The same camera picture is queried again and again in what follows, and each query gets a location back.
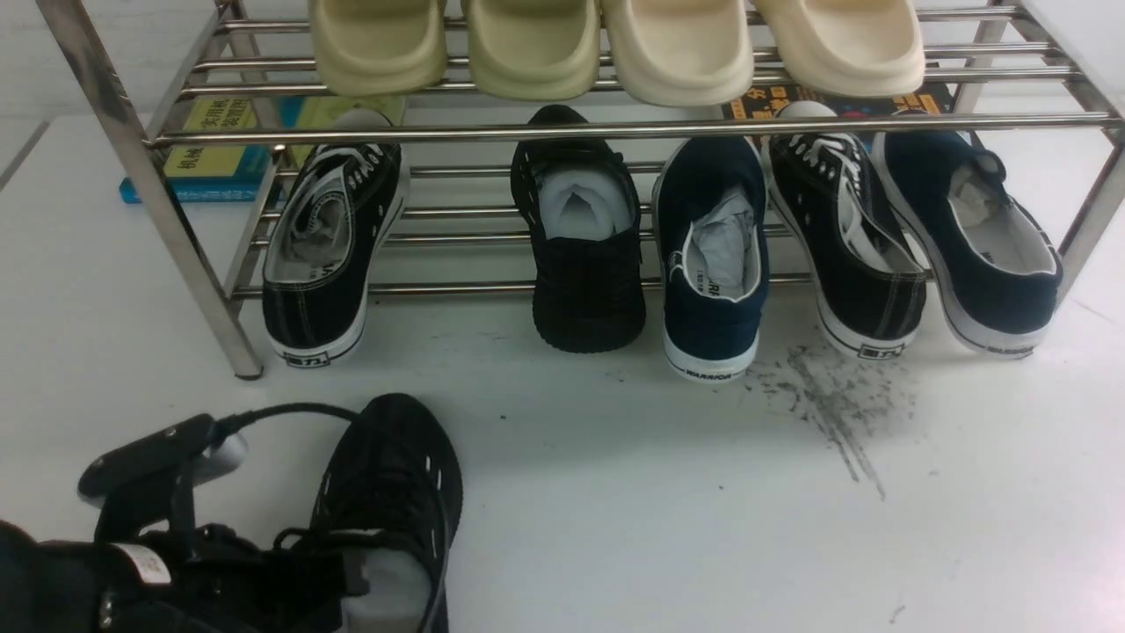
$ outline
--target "white floor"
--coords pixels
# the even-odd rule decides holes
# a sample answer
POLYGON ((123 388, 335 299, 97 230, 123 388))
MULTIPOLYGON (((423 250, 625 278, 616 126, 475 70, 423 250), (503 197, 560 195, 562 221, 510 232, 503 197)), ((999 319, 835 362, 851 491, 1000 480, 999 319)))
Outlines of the white floor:
MULTIPOLYGON (((1061 238, 1107 142, 987 142, 1061 238)), ((640 155, 640 143, 615 145, 666 155, 655 143, 640 155)), ((458 633, 1125 630, 1120 221, 1022 363, 961 350, 936 293, 901 362, 845 360, 817 332, 808 288, 778 288, 758 363, 722 389, 667 370, 656 296, 637 344, 592 358, 541 343, 525 297, 382 300, 349 364, 300 373, 271 359, 243 383, 143 210, 118 201, 120 174, 90 117, 61 118, 0 192, 0 517, 38 539, 88 539, 97 515, 74 496, 84 467, 196 413, 359 408, 405 391, 444 423, 465 470, 449 579, 458 633)), ((638 178, 642 197, 650 180, 638 178)), ((489 192, 465 187, 417 201, 489 192)), ((189 210, 225 271, 242 207, 189 210)), ((503 252, 379 261, 394 278, 453 264, 525 277, 526 250, 503 252)), ((256 304, 244 323, 264 352, 256 304)), ((261 543, 303 524, 341 432, 313 418, 251 429, 248 464, 199 490, 200 521, 261 543)))

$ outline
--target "black sneaker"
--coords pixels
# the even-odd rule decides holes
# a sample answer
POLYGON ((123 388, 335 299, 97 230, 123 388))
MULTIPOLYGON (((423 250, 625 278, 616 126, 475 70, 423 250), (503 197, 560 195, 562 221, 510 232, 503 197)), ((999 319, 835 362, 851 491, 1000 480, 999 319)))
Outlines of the black sneaker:
MULTIPOLYGON (((547 106, 532 125, 586 123, 547 106)), ((532 315, 562 352, 609 352, 645 327, 640 200, 621 154, 605 141, 525 141, 512 160, 512 198, 536 254, 532 315)))
MULTIPOLYGON (((836 112, 799 101, 780 116, 836 112)), ((849 134, 766 137, 763 165, 774 207, 808 255, 828 342, 868 361, 900 356, 921 322, 926 274, 863 144, 849 134)))
POLYGON ((446 567, 464 490, 457 453, 410 396, 380 396, 361 416, 368 425, 349 427, 328 462, 309 528, 281 533, 274 546, 300 535, 295 551, 363 552, 370 590, 343 599, 345 630, 446 633, 446 567))
MULTIPOLYGON (((390 125, 354 109, 336 127, 390 125)), ((368 269, 402 215, 410 168, 396 144, 321 145, 308 156, 262 268, 273 350, 294 368, 324 368, 356 349, 367 320, 368 269)))

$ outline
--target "black mesh sneaker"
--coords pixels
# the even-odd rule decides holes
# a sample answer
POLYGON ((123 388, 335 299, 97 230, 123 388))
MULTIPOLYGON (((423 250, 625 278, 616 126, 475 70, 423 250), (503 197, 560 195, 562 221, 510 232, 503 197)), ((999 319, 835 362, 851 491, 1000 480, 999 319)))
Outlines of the black mesh sneaker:
MULTIPOLYGON (((532 125, 586 123, 547 106, 532 125)), ((543 341, 579 354, 632 343, 645 327, 640 200, 605 141, 526 141, 512 161, 512 198, 536 254, 532 316, 543 341)))
POLYGON ((345 630, 446 633, 446 567, 462 504, 457 454, 410 396, 380 396, 361 417, 367 425, 349 427, 328 462, 309 528, 274 545, 300 535, 295 550, 363 552, 370 590, 343 599, 345 630))

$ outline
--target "black canvas sneaker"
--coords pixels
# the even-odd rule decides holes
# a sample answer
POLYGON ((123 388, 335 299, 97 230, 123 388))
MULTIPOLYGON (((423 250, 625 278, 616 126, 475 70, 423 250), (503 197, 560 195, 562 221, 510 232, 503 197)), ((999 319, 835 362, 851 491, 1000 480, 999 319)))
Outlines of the black canvas sneaker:
MULTIPOLYGON (((780 116, 836 114, 799 101, 780 116)), ((773 136, 763 144, 771 198, 804 246, 828 342, 849 356, 897 359, 918 332, 926 275, 863 144, 849 134, 773 136)))
MULTIPOLYGON (((336 127, 390 125, 354 109, 336 127)), ((356 349, 367 320, 371 257, 402 215, 410 168, 399 145, 321 145, 308 156, 262 268, 270 343, 294 368, 324 368, 356 349)))

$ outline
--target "beige slide sandal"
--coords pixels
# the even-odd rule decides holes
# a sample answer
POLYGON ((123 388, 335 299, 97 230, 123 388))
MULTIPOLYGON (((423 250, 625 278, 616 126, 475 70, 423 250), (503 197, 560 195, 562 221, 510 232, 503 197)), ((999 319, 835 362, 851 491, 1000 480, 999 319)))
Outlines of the beige slide sandal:
POLYGON ((898 97, 926 73, 911 0, 755 0, 793 79, 849 97, 898 97))
POLYGON ((309 0, 321 80, 338 94, 420 90, 446 73, 446 0, 309 0))
POLYGON ((528 101, 573 99, 597 79, 596 0, 462 0, 469 73, 489 94, 528 101))
POLYGON ((657 106, 714 106, 754 82, 742 0, 602 0, 618 79, 657 106))

